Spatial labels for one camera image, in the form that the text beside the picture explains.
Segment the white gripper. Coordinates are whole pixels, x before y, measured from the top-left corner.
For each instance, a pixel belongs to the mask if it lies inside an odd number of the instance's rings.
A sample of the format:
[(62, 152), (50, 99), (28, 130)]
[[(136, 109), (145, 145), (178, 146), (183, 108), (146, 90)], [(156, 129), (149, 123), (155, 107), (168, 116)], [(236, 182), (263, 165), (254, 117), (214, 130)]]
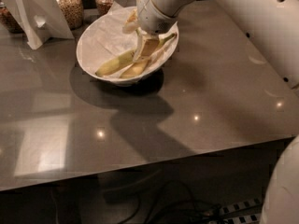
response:
[(136, 9), (133, 9), (122, 26), (125, 34), (131, 34), (136, 30), (137, 47), (133, 61), (139, 63), (147, 60), (156, 50), (160, 43), (159, 36), (167, 33), (177, 22), (163, 14), (152, 2), (152, 0), (137, 0)]

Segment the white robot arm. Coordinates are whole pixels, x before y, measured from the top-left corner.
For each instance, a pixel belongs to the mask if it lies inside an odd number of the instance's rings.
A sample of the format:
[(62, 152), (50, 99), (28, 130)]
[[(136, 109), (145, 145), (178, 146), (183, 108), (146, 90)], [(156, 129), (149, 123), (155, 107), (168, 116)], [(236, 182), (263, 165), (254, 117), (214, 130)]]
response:
[[(136, 0), (123, 31), (168, 32), (179, 12), (195, 0)], [(299, 92), (299, 0), (216, 0), (293, 93)], [(273, 170), (260, 224), (299, 224), (299, 136)]]

